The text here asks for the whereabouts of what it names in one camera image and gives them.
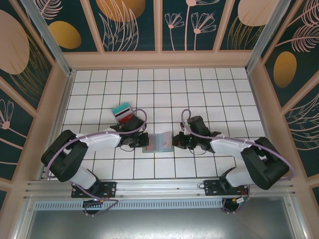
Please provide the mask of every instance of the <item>yellow oval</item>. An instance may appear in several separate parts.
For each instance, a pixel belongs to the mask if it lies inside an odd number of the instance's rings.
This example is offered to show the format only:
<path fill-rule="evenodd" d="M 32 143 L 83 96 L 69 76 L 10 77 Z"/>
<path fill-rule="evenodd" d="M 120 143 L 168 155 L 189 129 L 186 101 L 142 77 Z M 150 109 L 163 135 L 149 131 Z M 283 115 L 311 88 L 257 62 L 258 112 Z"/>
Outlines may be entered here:
<path fill-rule="evenodd" d="M 0 10 L 0 69 L 9 74 L 20 74 L 29 62 L 28 36 L 20 23 Z"/>
<path fill-rule="evenodd" d="M 241 0 L 238 18 L 247 26 L 262 26 L 268 22 L 278 0 Z"/>
<path fill-rule="evenodd" d="M 297 70 L 297 60 L 293 53 L 284 51 L 276 59 L 274 80 L 278 87 L 287 87 L 293 80 Z"/>
<path fill-rule="evenodd" d="M 55 21 L 49 25 L 49 29 L 59 46 L 74 49 L 81 45 L 81 36 L 71 24 Z"/>
<path fill-rule="evenodd" d="M 129 17 L 123 8 L 122 1 L 127 10 L 132 10 L 135 18 L 142 15 L 145 9 L 145 0 L 96 0 L 102 13 L 113 21 L 128 21 Z"/>

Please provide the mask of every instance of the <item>white tile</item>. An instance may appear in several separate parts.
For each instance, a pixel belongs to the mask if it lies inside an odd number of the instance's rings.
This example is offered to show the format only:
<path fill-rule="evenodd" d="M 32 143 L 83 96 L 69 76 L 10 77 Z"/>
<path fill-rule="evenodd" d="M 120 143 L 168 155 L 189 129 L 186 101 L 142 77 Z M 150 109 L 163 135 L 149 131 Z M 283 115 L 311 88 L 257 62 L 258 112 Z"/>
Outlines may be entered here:
<path fill-rule="evenodd" d="M 128 145 L 123 145 L 121 148 L 115 149 L 115 158 L 134 158 L 134 150 Z"/>
<path fill-rule="evenodd" d="M 206 107 L 189 107 L 191 116 L 201 116 L 204 122 L 208 121 Z"/>
<path fill-rule="evenodd" d="M 170 107 L 170 94 L 154 94 L 154 107 Z"/>
<path fill-rule="evenodd" d="M 85 169 L 89 169 L 91 172 L 93 171 L 93 163 L 94 160 L 83 160 L 81 166 Z"/>
<path fill-rule="evenodd" d="M 173 122 L 181 122 L 181 112 L 184 110 L 184 107 L 180 108 L 172 108 L 172 113 L 173 113 Z"/>
<path fill-rule="evenodd" d="M 154 133 L 165 133 L 172 131 L 172 123 L 155 123 Z"/>
<path fill-rule="evenodd" d="M 76 71 L 74 82 L 89 82 L 92 71 Z"/>
<path fill-rule="evenodd" d="M 224 136 L 229 136 L 226 122 L 209 122 L 211 132 L 221 132 Z"/>
<path fill-rule="evenodd" d="M 154 80 L 156 80 L 156 81 L 169 80 L 169 70 L 168 69 L 154 69 Z"/>
<path fill-rule="evenodd" d="M 216 68 L 218 79 L 233 79 L 230 68 Z"/>
<path fill-rule="evenodd" d="M 93 173 L 100 179 L 112 179 L 114 160 L 94 160 Z"/>
<path fill-rule="evenodd" d="M 192 154 L 189 149 L 182 149 L 174 147 L 175 158 L 188 158 L 191 157 L 194 160 L 194 154 Z"/>
<path fill-rule="evenodd" d="M 216 80 L 215 68 L 201 68 L 200 69 L 201 78 L 203 80 Z"/>
<path fill-rule="evenodd" d="M 172 93 L 186 93 L 186 82 L 185 81 L 171 81 L 170 91 Z"/>
<path fill-rule="evenodd" d="M 174 152 L 155 153 L 155 158 L 174 158 Z"/>
<path fill-rule="evenodd" d="M 104 148 L 95 151 L 95 159 L 114 159 L 115 148 Z"/>
<path fill-rule="evenodd" d="M 263 125 L 261 121 L 246 121 L 246 127 L 249 137 L 262 137 L 265 136 Z"/>
<path fill-rule="evenodd" d="M 139 81 L 138 94 L 153 93 L 153 92 L 154 92 L 153 81 Z"/>
<path fill-rule="evenodd" d="M 133 179 L 134 159 L 114 160 L 114 179 Z"/>
<path fill-rule="evenodd" d="M 72 95 L 87 95 L 89 83 L 74 83 L 72 88 Z"/>
<path fill-rule="evenodd" d="M 187 94 L 171 94 L 172 107 L 188 107 Z"/>
<path fill-rule="evenodd" d="M 88 96 L 85 103 L 86 109 L 102 108 L 103 95 Z"/>
<path fill-rule="evenodd" d="M 189 106 L 205 106 L 204 93 L 188 93 Z"/>
<path fill-rule="evenodd" d="M 220 93 L 205 93 L 207 106 L 223 106 Z"/>
<path fill-rule="evenodd" d="M 81 125 L 64 125 L 63 128 L 62 128 L 62 131 L 65 131 L 65 130 L 71 130 L 72 133 L 80 133 L 80 127 Z"/>
<path fill-rule="evenodd" d="M 148 120 L 145 132 L 154 133 L 154 123 L 149 123 L 149 120 Z"/>
<path fill-rule="evenodd" d="M 94 159 L 95 152 L 86 153 L 83 159 Z"/>
<path fill-rule="evenodd" d="M 112 123 L 112 124 L 117 123 L 115 116 L 113 115 L 110 109 L 102 110 L 100 123 Z"/>
<path fill-rule="evenodd" d="M 84 109 L 85 101 L 86 101 L 86 96 L 71 96 L 68 109 L 69 110 Z"/>
<path fill-rule="evenodd" d="M 121 92 L 121 83 L 122 82 L 107 82 L 104 94 L 119 94 Z"/>
<path fill-rule="evenodd" d="M 214 157 L 195 158 L 196 173 L 198 177 L 216 177 L 216 167 Z"/>
<path fill-rule="evenodd" d="M 203 92 L 203 85 L 199 80 L 186 81 L 188 93 L 201 93 Z"/>
<path fill-rule="evenodd" d="M 185 80 L 184 69 L 170 69 L 169 78 L 171 80 Z"/>
<path fill-rule="evenodd" d="M 154 108 L 155 123 L 171 122 L 171 108 Z"/>
<path fill-rule="evenodd" d="M 139 69 L 139 81 L 152 81 L 153 69 Z"/>
<path fill-rule="evenodd" d="M 203 82 L 204 92 L 220 92 L 218 81 L 216 80 L 205 80 Z"/>
<path fill-rule="evenodd" d="M 143 110 L 144 110 L 144 111 L 146 112 L 146 114 L 148 115 L 148 121 L 147 121 L 147 123 L 154 123 L 154 109 L 153 109 L 153 108 L 144 108 Z M 141 119 L 144 120 L 145 115 L 144 115 L 143 112 L 137 111 L 137 115 L 138 115 Z"/>
<path fill-rule="evenodd" d="M 234 80 L 236 91 L 238 92 L 250 92 L 250 84 L 248 80 Z"/>
<path fill-rule="evenodd" d="M 176 168 L 176 178 L 196 177 L 194 158 L 176 158 L 175 168 Z"/>
<path fill-rule="evenodd" d="M 138 94 L 138 108 L 154 107 L 153 94 Z"/>
<path fill-rule="evenodd" d="M 175 162 L 173 158 L 155 159 L 155 178 L 174 178 Z"/>
<path fill-rule="evenodd" d="M 215 157 L 217 176 L 221 176 L 228 169 L 235 167 L 235 159 L 233 157 Z"/>
<path fill-rule="evenodd" d="M 221 93 L 224 106 L 238 106 L 239 101 L 237 93 Z"/>
<path fill-rule="evenodd" d="M 224 107 L 227 121 L 241 121 L 243 115 L 241 113 L 240 106 L 228 106 Z"/>
<path fill-rule="evenodd" d="M 115 108 L 120 104 L 120 95 L 104 95 L 103 108 Z"/>
<path fill-rule="evenodd" d="M 107 70 L 92 71 L 91 82 L 105 82 Z"/>
<path fill-rule="evenodd" d="M 98 124 L 83 124 L 81 125 L 80 133 L 96 133 L 99 131 Z"/>
<path fill-rule="evenodd" d="M 207 107 L 209 121 L 225 121 L 225 113 L 223 107 Z"/>
<path fill-rule="evenodd" d="M 235 92 L 235 84 L 233 80 L 218 80 L 221 92 Z"/>
<path fill-rule="evenodd" d="M 154 178 L 154 159 L 136 159 L 134 178 Z"/>
<path fill-rule="evenodd" d="M 186 68 L 185 75 L 187 80 L 201 80 L 199 68 Z"/>
<path fill-rule="evenodd" d="M 170 93 L 169 81 L 155 81 L 154 93 Z"/>
<path fill-rule="evenodd" d="M 154 159 L 154 153 L 143 153 L 142 148 L 135 148 L 134 158 L 151 158 Z"/>
<path fill-rule="evenodd" d="M 99 124 L 101 109 L 99 110 L 84 110 L 82 124 Z"/>
<path fill-rule="evenodd" d="M 81 124 L 84 110 L 67 110 L 64 124 Z"/>
<path fill-rule="evenodd" d="M 234 79 L 247 79 L 245 68 L 231 68 L 231 73 Z"/>
<path fill-rule="evenodd" d="M 91 82 L 88 95 L 102 95 L 104 93 L 105 82 Z"/>
<path fill-rule="evenodd" d="M 248 137 L 245 123 L 243 121 L 227 122 L 229 136 L 234 138 Z"/>
<path fill-rule="evenodd" d="M 256 106 L 242 106 L 244 120 L 260 120 Z"/>
<path fill-rule="evenodd" d="M 122 81 L 137 81 L 138 71 L 137 70 L 123 70 Z"/>
<path fill-rule="evenodd" d="M 241 106 L 254 106 L 256 105 L 253 93 L 251 92 L 238 92 L 238 99 Z"/>
<path fill-rule="evenodd" d="M 136 94 L 138 90 L 138 82 L 122 82 L 121 94 Z"/>
<path fill-rule="evenodd" d="M 106 81 L 121 81 L 122 70 L 108 70 Z"/>
<path fill-rule="evenodd" d="M 137 95 L 121 95 L 120 105 L 123 103 L 129 103 L 132 108 L 136 108 L 136 98 Z"/>

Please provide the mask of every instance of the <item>white grid floor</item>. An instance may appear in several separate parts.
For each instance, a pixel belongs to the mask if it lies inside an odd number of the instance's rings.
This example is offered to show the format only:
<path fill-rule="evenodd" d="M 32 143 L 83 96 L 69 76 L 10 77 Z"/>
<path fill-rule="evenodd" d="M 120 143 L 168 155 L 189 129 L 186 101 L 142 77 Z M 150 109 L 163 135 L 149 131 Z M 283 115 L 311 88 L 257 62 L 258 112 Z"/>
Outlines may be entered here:
<path fill-rule="evenodd" d="M 181 111 L 189 108 L 211 131 L 250 139 L 265 135 L 244 68 L 77 71 L 62 130 L 105 130 L 116 124 L 111 109 L 125 102 L 147 112 L 149 133 L 178 134 Z M 86 155 L 82 163 L 103 180 L 213 177 L 236 165 L 243 162 L 179 148 L 155 154 L 111 148 Z"/>

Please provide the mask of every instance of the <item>metal bar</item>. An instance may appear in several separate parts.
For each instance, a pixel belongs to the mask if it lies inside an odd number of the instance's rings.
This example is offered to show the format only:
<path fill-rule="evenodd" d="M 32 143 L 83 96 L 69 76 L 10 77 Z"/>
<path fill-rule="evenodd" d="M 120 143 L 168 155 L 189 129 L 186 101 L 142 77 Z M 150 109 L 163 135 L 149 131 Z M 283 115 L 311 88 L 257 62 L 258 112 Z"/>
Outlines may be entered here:
<path fill-rule="evenodd" d="M 259 60 L 259 57 L 261 56 L 262 52 L 264 51 L 265 47 L 267 46 L 267 43 L 271 39 L 272 35 L 274 34 L 277 26 L 279 25 L 283 15 L 287 11 L 289 4 L 291 0 L 285 0 L 285 1 L 278 1 L 275 10 L 269 17 L 269 20 L 267 24 L 265 25 L 263 31 L 261 32 L 254 49 L 250 55 L 250 58 L 248 59 L 248 62 L 246 64 L 247 66 L 247 73 L 250 74 L 250 72 L 254 69 L 257 61 Z"/>
<path fill-rule="evenodd" d="M 46 24 L 45 20 L 41 16 L 38 7 L 35 4 L 35 1 L 21 0 L 21 3 L 23 4 L 26 12 L 31 17 L 37 30 L 41 33 L 41 36 L 43 37 L 44 41 L 46 42 L 46 44 L 50 48 L 55 59 L 60 64 L 62 70 L 67 75 L 69 75 L 70 74 L 69 64 L 67 63 L 67 61 L 66 61 L 66 59 L 63 56 L 63 53 L 61 51 L 61 48 L 56 43 L 51 31 L 49 30 L 48 25 Z"/>

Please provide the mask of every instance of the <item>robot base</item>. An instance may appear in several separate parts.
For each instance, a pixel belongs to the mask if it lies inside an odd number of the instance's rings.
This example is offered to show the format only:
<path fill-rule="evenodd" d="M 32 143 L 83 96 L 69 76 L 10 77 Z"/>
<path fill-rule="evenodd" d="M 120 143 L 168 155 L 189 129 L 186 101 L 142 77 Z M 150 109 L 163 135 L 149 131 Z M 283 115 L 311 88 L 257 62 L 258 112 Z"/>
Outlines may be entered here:
<path fill-rule="evenodd" d="M 248 194 L 248 188 L 245 186 L 240 186 L 240 188 Z M 240 196 L 242 192 L 239 187 L 237 188 L 229 188 L 228 192 L 225 192 L 219 184 L 219 179 L 213 180 L 205 180 L 204 181 L 204 189 L 206 196 Z"/>

